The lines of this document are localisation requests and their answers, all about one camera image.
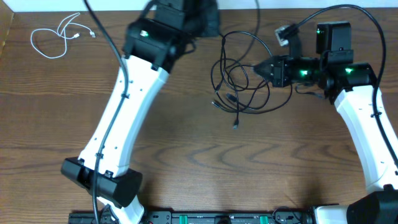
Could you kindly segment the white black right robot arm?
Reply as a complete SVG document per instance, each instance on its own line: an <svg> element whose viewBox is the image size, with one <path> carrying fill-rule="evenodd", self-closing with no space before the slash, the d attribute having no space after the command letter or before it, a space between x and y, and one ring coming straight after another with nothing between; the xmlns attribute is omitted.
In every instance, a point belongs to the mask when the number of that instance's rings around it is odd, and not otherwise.
<svg viewBox="0 0 398 224"><path fill-rule="evenodd" d="M254 71L274 87L318 85L343 118L363 168L367 196L350 205L316 205L301 223L397 223L397 136L368 63L354 63L349 22L317 25L316 53L302 55L295 25L275 30L289 54L275 55Z"/></svg>

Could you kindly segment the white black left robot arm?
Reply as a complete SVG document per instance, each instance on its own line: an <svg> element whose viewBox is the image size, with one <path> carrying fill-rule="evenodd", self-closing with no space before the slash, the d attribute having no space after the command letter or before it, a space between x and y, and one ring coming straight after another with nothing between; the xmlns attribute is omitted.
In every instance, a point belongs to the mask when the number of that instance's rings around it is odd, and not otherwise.
<svg viewBox="0 0 398 224"><path fill-rule="evenodd" d="M116 51L119 72L99 124L79 156L66 158L61 173L84 188L102 212L79 223L139 223L144 207L137 197L142 174L130 168L134 142L175 62L198 37L216 37L220 15L215 0L150 1L126 29Z"/></svg>

